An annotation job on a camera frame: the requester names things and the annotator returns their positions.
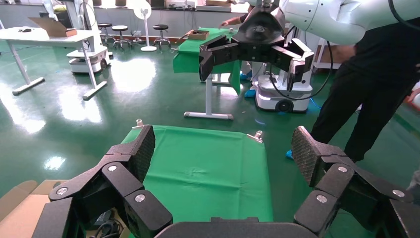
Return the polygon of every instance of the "cable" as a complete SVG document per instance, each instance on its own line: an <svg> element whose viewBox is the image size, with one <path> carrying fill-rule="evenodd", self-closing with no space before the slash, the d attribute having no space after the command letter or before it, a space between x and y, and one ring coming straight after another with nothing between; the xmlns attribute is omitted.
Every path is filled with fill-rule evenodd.
<svg viewBox="0 0 420 238"><path fill-rule="evenodd" d="M311 98L311 102L315 105L315 107L317 107L318 109L321 109L321 107L320 107L320 106L318 106L318 105L314 102L313 98Z"/></svg>
<svg viewBox="0 0 420 238"><path fill-rule="evenodd" d="M288 98L288 99L290 99L290 100L296 100L296 101L298 101L298 100L305 100L305 99L308 99L308 98L311 98L311 97L314 97L314 96L316 96L324 87L325 87L325 85L327 84L327 82L328 82L328 80L329 80L329 78L330 78L330 76L331 76L331 73L332 73L332 70L333 70L333 68L332 68L332 66L333 66L333 59L332 59L332 50L331 50L331 45L330 45L330 43L329 43L329 41L327 41L327 44L328 44L328 49L329 49L329 56L330 56L330 59L331 59L331 67L330 67L330 69L329 69L329 73L328 73L328 76L327 76L327 78L325 79L325 81L324 81L324 83L322 84L322 86L318 89L318 91L316 92L316 93L314 93L314 94L312 94L312 95L310 95L310 96L308 96L308 97L305 97L305 98L291 98L291 97L289 97L289 96L286 96L286 95L284 95L280 90L278 90L277 89L277 87L275 86L275 83L274 83L274 80L273 80L273 78L270 76L270 81L271 81L271 83L272 83L272 85L273 85L273 87L274 87L274 89L281 95L281 96L283 96L283 97L285 97L285 98ZM271 73L272 73L272 64L270 64L270 75L271 75Z"/></svg>
<svg viewBox="0 0 420 238"><path fill-rule="evenodd" d="M388 4L389 4L389 9L391 10L391 13L395 17L395 19L397 19L401 24L403 24L403 25L405 25L407 27L410 27L410 28L413 28L415 30L420 31L420 27L418 27L416 25L413 25L413 24L405 21L404 19L402 19L400 17L400 15L398 15L397 10L395 9L394 1L393 0L388 0Z"/></svg>
<svg viewBox="0 0 420 238"><path fill-rule="evenodd" d="M79 5L79 15L80 16L82 16L82 14L81 14L81 10L82 10L82 5L83 4L85 4L85 5L87 5L87 6L89 6L89 8L92 10L92 12L93 12L93 16L95 17L95 22L90 26L90 27L92 27L92 26L94 26L95 24L96 24L96 16L95 16L95 11L93 10L93 7L92 6L90 6L87 2L85 2L85 1L83 1L80 5ZM86 17L85 17L85 14L83 14L83 27L85 26L85 22L86 22Z"/></svg>
<svg viewBox="0 0 420 238"><path fill-rule="evenodd" d="M284 38L285 39L287 38L287 36L289 35L289 33L293 31L293 29L295 29L295 26L292 26L292 28L290 28L289 31L287 31L286 35L284 35Z"/></svg>
<svg viewBox="0 0 420 238"><path fill-rule="evenodd" d="M103 229L108 226L109 227L109 231L106 232L106 234L102 233L102 236L99 237L99 233L102 231ZM101 224L98 229L95 232L94 236L91 236L90 238L118 238L120 236L122 232L122 224L120 221L116 220L116 219L109 219L107 222Z"/></svg>

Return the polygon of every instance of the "person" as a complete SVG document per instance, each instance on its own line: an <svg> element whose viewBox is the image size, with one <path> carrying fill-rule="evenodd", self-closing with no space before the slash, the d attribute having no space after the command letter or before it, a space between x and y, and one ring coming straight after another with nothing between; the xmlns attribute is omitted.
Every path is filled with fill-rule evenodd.
<svg viewBox="0 0 420 238"><path fill-rule="evenodd" d="M420 17L408 21L420 26ZM327 144L362 105L344 152L364 159L380 132L419 81L420 31L395 23L366 32L356 54L337 70L311 136ZM293 158L291 151L286 156Z"/></svg>
<svg viewBox="0 0 420 238"><path fill-rule="evenodd" d="M251 12L252 9L254 9L254 6L252 6L250 4L250 6L248 7L248 13L245 13L245 15L242 15L242 16L232 17L232 18L222 22L219 26L219 29L222 26L234 26L234 25L242 24L245 21L245 19L247 19L247 16Z"/></svg>
<svg viewBox="0 0 420 238"><path fill-rule="evenodd" d="M242 16L235 16L235 17L232 17L232 18L230 18L230 19L228 19L228 20L226 20L226 21L224 21L224 22L222 22L221 24L220 24L220 26L219 26L219 29L222 27L222 26L233 26L233 25L238 25L238 24L242 24L244 21L245 21L245 19L248 17L248 14L251 12L251 10L252 9L254 9L254 7L255 7L255 3L254 2L249 2L249 7L248 7L248 13L246 13L246 14L244 14L244 15L242 15ZM263 75L263 73L264 73L264 67L263 67L263 63L262 62L250 62L250 63L248 63L247 65L249 65L250 67L251 67L251 70L252 70L252 75L250 75L249 73L248 74L245 74L245 75L247 75L245 78L247 79L248 77L250 77L251 78L251 83L252 83L252 86L251 86L251 88L245 93L245 97L246 98L251 98L251 97L254 97L255 96L255 86L254 86L254 83L256 82L256 81L258 81L258 77L260 76L260 75Z"/></svg>
<svg viewBox="0 0 420 238"><path fill-rule="evenodd" d="M413 203L417 206L420 206L420 169L414 172L413 179L411 180L407 191L411 192L413 195Z"/></svg>

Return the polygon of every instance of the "wheel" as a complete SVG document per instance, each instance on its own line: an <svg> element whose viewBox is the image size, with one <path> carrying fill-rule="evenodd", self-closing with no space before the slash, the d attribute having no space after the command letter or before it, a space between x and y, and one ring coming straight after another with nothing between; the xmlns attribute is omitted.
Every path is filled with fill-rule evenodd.
<svg viewBox="0 0 420 238"><path fill-rule="evenodd" d="M293 111L293 102L288 99L280 100L275 109L278 112L291 112Z"/></svg>
<svg viewBox="0 0 420 238"><path fill-rule="evenodd" d="M104 70L106 68L106 66L107 66L106 60L102 59L101 60L101 70Z"/></svg>

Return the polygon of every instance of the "white fan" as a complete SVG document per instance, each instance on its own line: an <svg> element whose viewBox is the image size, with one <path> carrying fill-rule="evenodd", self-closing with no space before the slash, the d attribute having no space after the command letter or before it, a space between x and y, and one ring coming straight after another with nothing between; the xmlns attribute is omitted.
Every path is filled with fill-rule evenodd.
<svg viewBox="0 0 420 238"><path fill-rule="evenodd" d="M146 30L146 43L147 46L141 47L140 50L144 52L152 52L155 51L157 48L154 46L150 46L149 42L149 32L147 31L147 18L152 14L152 8L150 7L150 4L146 2L145 0L136 0L135 7L133 8L134 14L139 19L144 20L145 22L145 30Z"/></svg>

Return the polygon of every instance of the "black shirt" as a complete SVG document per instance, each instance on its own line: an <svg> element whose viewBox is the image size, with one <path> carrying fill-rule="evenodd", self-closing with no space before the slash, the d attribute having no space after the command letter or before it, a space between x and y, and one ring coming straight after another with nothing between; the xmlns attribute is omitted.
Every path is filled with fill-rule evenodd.
<svg viewBox="0 0 420 238"><path fill-rule="evenodd" d="M245 19L247 19L247 16L248 16L248 13L239 17L239 20L241 21L241 23L244 23Z"/></svg>
<svg viewBox="0 0 420 238"><path fill-rule="evenodd" d="M420 17L408 21L420 26ZM420 31L395 23L369 30L356 44L356 55L343 65L383 83L420 79Z"/></svg>

